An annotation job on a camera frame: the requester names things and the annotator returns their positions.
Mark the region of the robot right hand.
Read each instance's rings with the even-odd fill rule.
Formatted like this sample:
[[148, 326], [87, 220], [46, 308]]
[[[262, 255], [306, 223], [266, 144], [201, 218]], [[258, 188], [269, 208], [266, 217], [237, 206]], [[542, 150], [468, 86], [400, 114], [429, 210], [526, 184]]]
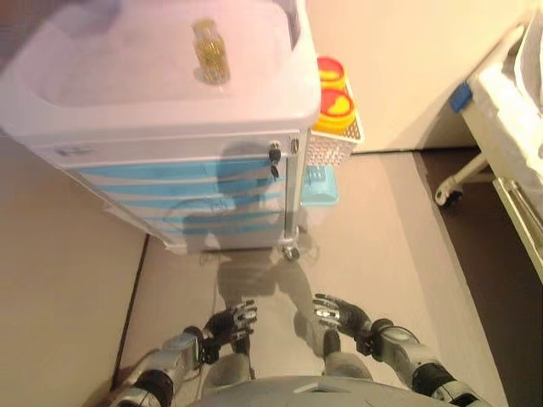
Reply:
[[321, 325], [337, 329], [353, 339], [371, 330], [372, 321], [367, 313], [341, 298], [317, 293], [313, 298], [313, 309]]

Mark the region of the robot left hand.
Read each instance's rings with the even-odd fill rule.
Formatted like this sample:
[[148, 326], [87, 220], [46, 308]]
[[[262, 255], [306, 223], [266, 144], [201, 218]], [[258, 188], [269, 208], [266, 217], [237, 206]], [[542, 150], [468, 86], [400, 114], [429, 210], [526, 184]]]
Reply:
[[257, 307], [253, 299], [233, 305], [221, 312], [213, 314], [204, 326], [204, 331], [217, 344], [235, 343], [253, 330], [257, 321]]

